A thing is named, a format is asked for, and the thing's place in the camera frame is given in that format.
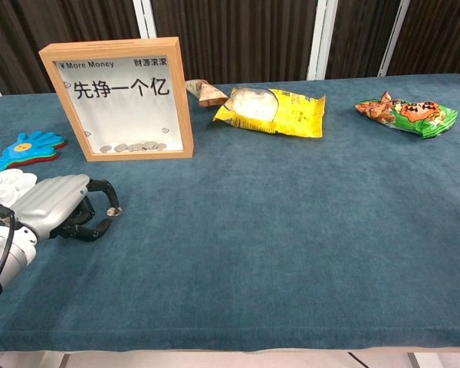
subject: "toy hand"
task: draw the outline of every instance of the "toy hand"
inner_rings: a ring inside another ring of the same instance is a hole
[[[52,132],[36,131],[30,136],[20,133],[17,141],[4,149],[0,157],[0,171],[12,164],[20,164],[31,159],[50,158],[56,154],[55,147],[63,143],[63,138]]]

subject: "coin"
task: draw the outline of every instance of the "coin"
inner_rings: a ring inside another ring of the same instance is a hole
[[[99,151],[101,151],[102,153],[108,153],[112,149],[113,149],[113,147],[107,145],[107,146],[102,146],[101,148],[99,148]]]
[[[121,144],[118,144],[117,146],[115,146],[114,150],[116,152],[123,152],[123,151],[126,151],[127,148],[128,148],[127,144],[121,143]]]
[[[141,151],[141,148],[143,147],[142,143],[135,143],[135,144],[130,144],[128,146],[128,151],[133,152],[133,151]]]
[[[150,140],[149,142],[145,142],[143,144],[143,149],[144,150],[154,150],[156,148],[156,142],[153,142]]]
[[[156,150],[157,151],[164,150],[165,148],[167,148],[167,145],[165,143],[159,143],[159,144],[156,145]]]

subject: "robotic hand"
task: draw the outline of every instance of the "robotic hand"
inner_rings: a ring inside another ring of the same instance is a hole
[[[58,176],[39,182],[10,209],[0,205],[0,293],[26,268],[36,255],[36,244],[58,235],[91,242],[100,238],[112,219],[106,218],[95,228],[84,227],[95,214],[88,192],[102,191],[111,207],[110,217],[118,216],[116,192],[107,180],[93,180],[87,175]]]

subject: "chip bag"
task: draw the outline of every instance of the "chip bag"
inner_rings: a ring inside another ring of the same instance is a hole
[[[325,96],[319,100],[285,90],[235,88],[213,121],[266,133],[322,137]]]
[[[458,114],[458,111],[436,102],[393,100],[387,91],[380,100],[361,101],[355,108],[370,119],[391,128],[417,133],[422,138],[433,138],[449,130]]]

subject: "table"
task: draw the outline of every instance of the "table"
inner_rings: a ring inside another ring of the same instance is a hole
[[[24,170],[108,179],[124,208],[99,241],[37,246],[0,350],[460,347],[460,74],[259,87],[326,94],[324,138],[211,123],[190,97],[193,159],[87,163],[56,95],[0,97],[0,152],[53,130],[61,157]],[[354,110],[385,89],[455,127],[421,140]]]

